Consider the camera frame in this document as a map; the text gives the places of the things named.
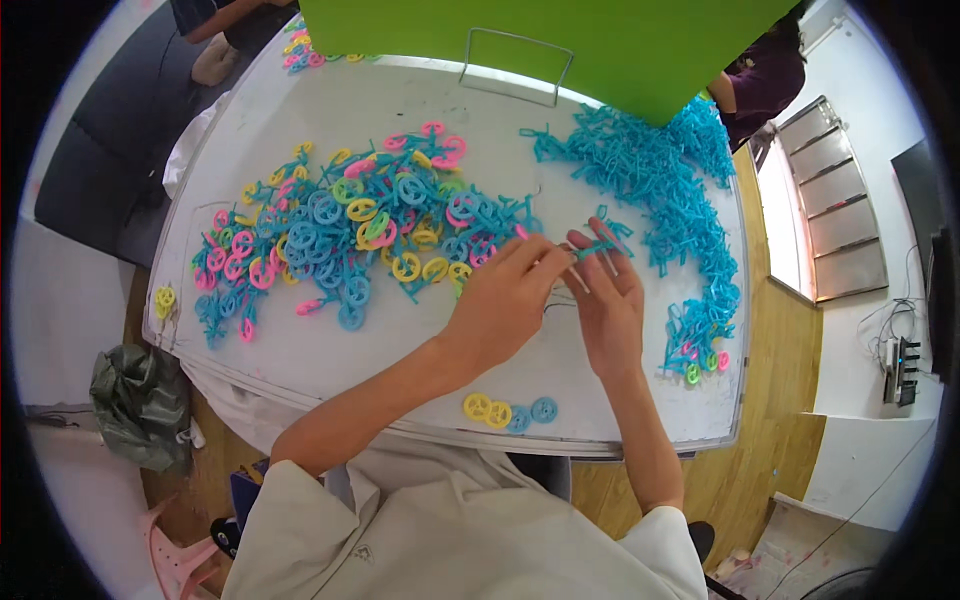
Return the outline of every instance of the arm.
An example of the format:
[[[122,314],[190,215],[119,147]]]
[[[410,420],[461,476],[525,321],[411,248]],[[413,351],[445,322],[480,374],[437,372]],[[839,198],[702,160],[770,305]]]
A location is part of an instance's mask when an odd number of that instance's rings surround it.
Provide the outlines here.
[[[264,1],[265,0],[234,0],[216,11],[203,25],[183,36],[183,39],[191,44],[198,44],[205,39],[210,39],[250,14],[253,9],[263,4]]]
[[[713,96],[713,102],[722,112],[736,112],[736,94],[733,93],[733,82],[730,76],[720,71],[715,80],[707,84],[707,91]]]
[[[411,410],[506,362],[540,330],[553,282],[572,262],[541,235],[504,245],[470,276],[438,336],[298,419],[276,439],[271,465],[291,460],[316,477]]]
[[[596,217],[590,226],[601,239],[616,240]],[[591,245],[583,233],[571,231],[570,244]],[[643,350],[643,285],[621,252],[609,251],[609,265],[599,252],[576,265],[577,275],[564,282],[577,301],[580,324],[593,372],[600,378],[623,440],[623,460],[643,513],[658,506],[684,507],[684,477],[654,405],[640,367]]]

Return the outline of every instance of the metal wire handle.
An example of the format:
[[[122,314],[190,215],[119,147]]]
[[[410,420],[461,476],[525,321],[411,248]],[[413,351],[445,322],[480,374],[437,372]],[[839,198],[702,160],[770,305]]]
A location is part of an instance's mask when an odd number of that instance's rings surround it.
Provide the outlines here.
[[[514,94],[509,94],[509,93],[507,93],[507,92],[499,91],[499,90],[496,90],[496,89],[490,89],[490,88],[488,88],[488,87],[483,87],[483,86],[480,86],[480,85],[465,84],[465,83],[464,83],[464,76],[467,74],[467,67],[469,67],[469,65],[470,65],[470,45],[471,45],[471,43],[473,42],[473,32],[486,32],[486,33],[488,33],[488,34],[496,34],[496,35],[498,35],[498,36],[506,36],[506,37],[512,37],[512,38],[514,38],[514,39],[522,39],[522,40],[524,40],[524,41],[530,41],[530,42],[533,42],[533,43],[535,43],[535,44],[539,44],[539,45],[541,45],[541,46],[547,46],[548,48],[555,48],[555,49],[557,49],[557,50],[560,50],[561,52],[566,52],[566,53],[568,54],[568,58],[566,59],[566,65],[564,66],[564,72],[560,74],[560,78],[557,80],[557,82],[556,82],[556,83],[554,84],[554,86],[553,86],[553,101],[550,102],[550,103],[540,102],[540,101],[537,101],[537,100],[532,100],[532,99],[530,99],[530,98],[524,98],[524,97],[522,97],[522,96],[515,96]],[[573,62],[573,56],[574,56],[574,54],[573,54],[573,51],[572,51],[572,50],[569,50],[569,49],[567,49],[567,48],[563,48],[562,46],[558,46],[558,45],[556,45],[556,44],[551,44],[551,43],[546,42],[546,41],[540,41],[540,40],[538,40],[538,39],[533,39],[532,37],[518,36],[517,34],[508,34],[507,32],[497,31],[496,29],[487,29],[486,27],[471,27],[471,28],[469,28],[469,29],[467,30],[467,51],[466,51],[466,55],[464,56],[464,68],[463,68],[462,71],[460,71],[460,79],[457,80],[457,83],[460,84],[460,85],[462,85],[463,87],[471,87],[471,88],[473,88],[473,89],[479,89],[479,90],[482,90],[482,91],[489,91],[489,92],[493,92],[493,93],[495,93],[495,94],[502,94],[502,95],[504,95],[504,96],[510,96],[511,98],[519,98],[520,100],[527,100],[527,101],[529,101],[529,102],[534,102],[534,103],[539,104],[539,105],[544,105],[544,106],[546,106],[546,107],[555,108],[555,107],[557,106],[557,99],[558,99],[559,96],[560,96],[560,86],[564,83],[564,78],[566,77],[566,72],[570,70],[570,64]]]

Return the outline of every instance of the black screen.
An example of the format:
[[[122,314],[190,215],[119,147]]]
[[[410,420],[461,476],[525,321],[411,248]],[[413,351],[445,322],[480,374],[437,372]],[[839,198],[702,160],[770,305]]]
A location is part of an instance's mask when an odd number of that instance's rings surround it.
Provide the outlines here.
[[[937,192],[935,165],[926,140],[922,139],[891,162],[900,181],[900,189],[910,210],[910,220],[920,250],[920,264],[924,270],[924,284],[930,278],[930,238],[944,226]]]

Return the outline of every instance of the plastic bag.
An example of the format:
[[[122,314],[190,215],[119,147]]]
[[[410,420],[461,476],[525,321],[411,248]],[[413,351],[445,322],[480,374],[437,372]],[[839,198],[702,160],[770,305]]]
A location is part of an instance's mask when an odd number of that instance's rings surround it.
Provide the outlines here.
[[[123,344],[101,352],[93,367],[90,401],[111,452],[143,468],[186,472],[190,387],[180,362],[163,350]]]

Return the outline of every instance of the purple shirt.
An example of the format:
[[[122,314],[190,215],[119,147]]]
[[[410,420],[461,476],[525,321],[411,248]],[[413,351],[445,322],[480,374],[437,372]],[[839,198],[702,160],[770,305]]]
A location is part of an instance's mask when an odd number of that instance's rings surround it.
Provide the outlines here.
[[[769,36],[761,36],[724,71],[733,84],[736,113],[721,112],[720,118],[734,149],[787,108],[806,80],[796,48]]]

